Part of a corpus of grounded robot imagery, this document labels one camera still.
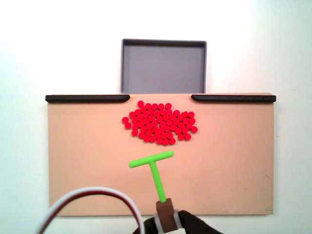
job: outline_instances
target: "white background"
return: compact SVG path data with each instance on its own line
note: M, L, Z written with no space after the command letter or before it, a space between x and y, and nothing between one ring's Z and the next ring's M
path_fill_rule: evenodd
M33 233L48 209L45 95L119 93L123 38L206 40L207 92L277 96L274 215L201 218L227 234L312 233L310 0L0 1L0 233ZM135 228L57 218L46 233Z

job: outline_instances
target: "wooden board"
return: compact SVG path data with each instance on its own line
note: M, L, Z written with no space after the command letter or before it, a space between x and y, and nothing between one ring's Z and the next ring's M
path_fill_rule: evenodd
M198 132L173 146L144 143L121 119L137 102L167 103L193 111ZM49 103L50 205L87 186L120 190L143 215L156 212L157 192L148 165L132 160L174 151L157 163L174 207L195 215L273 213L273 103L201 103L188 94L131 95L124 103ZM90 196L60 215L130 215L117 199Z

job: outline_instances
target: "wire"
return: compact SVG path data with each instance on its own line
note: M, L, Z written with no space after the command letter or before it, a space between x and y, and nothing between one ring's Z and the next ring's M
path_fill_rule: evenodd
M140 211L138 210L135 203L129 198L126 194L111 188L105 187L86 187L77 190L73 190L68 194L64 195L61 199L59 199L54 205L49 209L45 218L42 220L38 231L36 234L43 234L46 228L49 226L51 221L55 218L55 216L71 201L74 201L80 197L89 196L89 195L109 195L122 200L126 205L130 208L131 212L136 218L136 222L139 226L140 233L145 234L144 224L142 220L142 216Z

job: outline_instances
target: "pile of red discs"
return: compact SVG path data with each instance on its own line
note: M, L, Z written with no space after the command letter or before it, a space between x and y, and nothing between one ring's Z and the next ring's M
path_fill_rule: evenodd
M159 145L173 145L176 142L175 133L179 140L190 140L190 133L196 133L194 112L172 110L172 105L137 103L139 109L122 118L126 129L132 129L132 135L138 136L145 142L156 142Z

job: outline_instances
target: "t-shaped pusher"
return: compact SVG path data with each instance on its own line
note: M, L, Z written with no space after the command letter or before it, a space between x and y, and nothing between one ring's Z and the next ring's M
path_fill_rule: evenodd
M173 155L174 155L173 151L166 151L157 155L144 157L144 158L141 158L141 159L138 159L129 163L130 168L142 166L145 164L150 165L160 202L166 202L167 198L165 195L164 188L162 187L156 161L172 157Z

